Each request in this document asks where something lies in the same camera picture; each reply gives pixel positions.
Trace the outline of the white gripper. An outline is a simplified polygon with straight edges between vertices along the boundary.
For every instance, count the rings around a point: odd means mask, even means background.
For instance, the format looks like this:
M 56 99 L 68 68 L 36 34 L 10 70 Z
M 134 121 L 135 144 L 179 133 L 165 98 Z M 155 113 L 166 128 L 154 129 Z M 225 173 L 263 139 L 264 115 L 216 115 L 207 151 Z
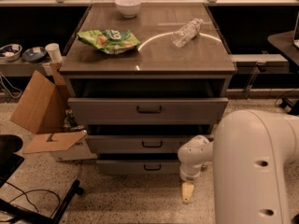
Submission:
M 178 150 L 180 161 L 179 174 L 183 181 L 182 201 L 189 203 L 192 198 L 193 182 L 201 173 L 202 166 L 207 161 L 212 161 L 213 142 L 203 135 L 196 135 Z

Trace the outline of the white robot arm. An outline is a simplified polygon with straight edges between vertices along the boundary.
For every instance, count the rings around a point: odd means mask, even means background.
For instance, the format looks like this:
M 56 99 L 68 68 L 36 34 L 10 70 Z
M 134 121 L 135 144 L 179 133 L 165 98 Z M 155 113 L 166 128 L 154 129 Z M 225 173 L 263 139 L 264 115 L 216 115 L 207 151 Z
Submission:
M 299 117 L 261 110 L 226 115 L 208 141 L 178 150 L 180 176 L 192 182 L 213 164 L 216 224 L 292 224 L 284 167 L 299 160 Z

